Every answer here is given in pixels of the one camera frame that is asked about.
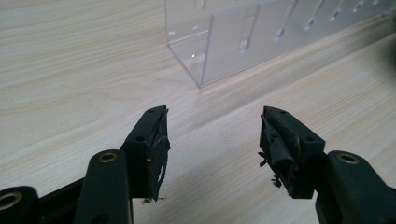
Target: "metal ring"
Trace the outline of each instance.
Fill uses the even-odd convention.
[[[107,152],[99,157],[99,162],[110,162],[117,158],[117,154],[114,152]]]
[[[350,164],[358,164],[359,159],[356,158],[353,155],[346,154],[346,153],[341,153],[337,155],[338,159],[340,159],[343,162],[350,163]]]
[[[2,201],[6,198],[12,197],[13,199],[9,202],[2,203]],[[22,194],[20,192],[14,191],[8,194],[5,194],[0,197],[0,211],[6,210],[15,204],[17,204],[22,199]]]

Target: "tabletop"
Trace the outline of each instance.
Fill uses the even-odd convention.
[[[198,88],[167,47],[154,0],[0,2],[0,187],[46,195],[120,148],[167,105],[171,143],[156,203],[135,223],[318,223],[260,167],[264,105],[289,111],[396,187],[396,34],[389,17]]]

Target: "dark object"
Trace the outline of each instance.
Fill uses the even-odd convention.
[[[42,198],[30,187],[0,191],[0,223],[133,223],[132,198],[158,200],[170,149],[167,111],[146,111],[120,150],[91,158],[85,178]]]
[[[325,142],[286,111],[265,106],[260,155],[294,199],[318,192],[320,223],[396,223],[396,194],[362,157]]]

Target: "wooden table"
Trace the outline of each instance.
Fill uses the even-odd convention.
[[[348,28],[199,89],[167,47],[163,1],[0,3],[0,187],[40,196],[120,148],[143,112],[167,105],[160,196],[136,223],[318,223],[259,167],[264,105],[289,111],[326,152],[363,156],[396,186],[396,34],[390,19]]]

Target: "clear acrylic panel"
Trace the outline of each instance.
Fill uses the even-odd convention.
[[[396,0],[165,0],[170,49],[200,87],[389,10]]]

